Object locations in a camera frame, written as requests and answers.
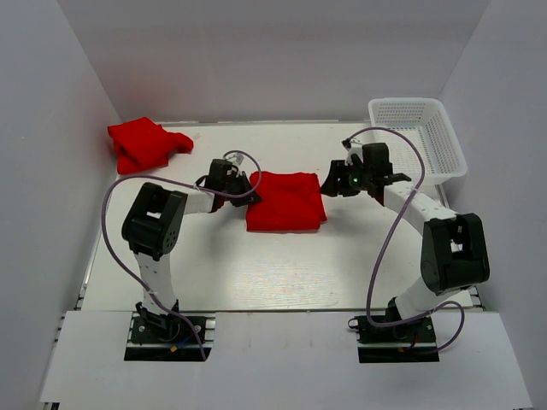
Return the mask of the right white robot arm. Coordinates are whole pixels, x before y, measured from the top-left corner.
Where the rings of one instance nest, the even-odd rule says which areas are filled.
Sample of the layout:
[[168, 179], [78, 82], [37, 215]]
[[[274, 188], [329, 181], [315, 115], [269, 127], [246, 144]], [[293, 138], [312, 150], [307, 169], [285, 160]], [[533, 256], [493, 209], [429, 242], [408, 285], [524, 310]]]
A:
[[440, 307], [450, 297], [490, 277], [490, 263], [481, 218], [458, 214], [421, 192], [404, 173], [395, 173], [385, 143], [351, 148], [343, 160], [333, 160], [321, 186], [329, 197], [368, 193], [380, 205], [406, 220], [421, 235], [420, 276], [391, 304], [395, 313], [385, 320], [387, 333], [406, 340], [417, 329], [416, 320]]

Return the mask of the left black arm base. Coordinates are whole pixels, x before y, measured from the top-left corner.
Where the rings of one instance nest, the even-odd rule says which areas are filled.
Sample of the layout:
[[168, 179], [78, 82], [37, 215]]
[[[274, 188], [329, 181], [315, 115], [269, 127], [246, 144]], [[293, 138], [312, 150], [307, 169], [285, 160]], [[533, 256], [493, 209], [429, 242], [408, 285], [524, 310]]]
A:
[[124, 360], [129, 362], [202, 362], [215, 337], [212, 313], [190, 313], [186, 319], [149, 313], [136, 305], [127, 335]]

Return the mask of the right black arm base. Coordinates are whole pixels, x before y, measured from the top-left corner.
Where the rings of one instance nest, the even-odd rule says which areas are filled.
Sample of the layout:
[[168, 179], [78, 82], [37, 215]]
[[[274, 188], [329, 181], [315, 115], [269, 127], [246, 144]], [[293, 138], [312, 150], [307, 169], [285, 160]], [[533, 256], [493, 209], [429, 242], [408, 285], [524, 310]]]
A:
[[360, 364], [439, 362], [437, 338], [431, 318], [394, 327], [372, 326], [365, 315], [347, 323], [356, 333]]

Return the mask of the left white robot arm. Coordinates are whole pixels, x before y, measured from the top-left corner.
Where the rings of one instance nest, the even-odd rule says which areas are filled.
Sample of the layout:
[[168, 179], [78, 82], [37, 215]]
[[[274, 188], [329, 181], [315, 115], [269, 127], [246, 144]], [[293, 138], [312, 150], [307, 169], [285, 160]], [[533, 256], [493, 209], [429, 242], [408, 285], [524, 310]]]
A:
[[151, 323], [151, 330], [163, 341], [179, 335], [179, 310], [170, 272], [170, 256], [184, 216], [210, 214], [226, 201], [234, 207], [259, 203], [244, 171], [241, 153], [231, 152], [212, 160], [209, 173], [186, 192], [167, 190], [158, 184], [143, 184], [125, 218], [121, 235], [138, 262], [140, 278], [148, 285], [138, 314]]

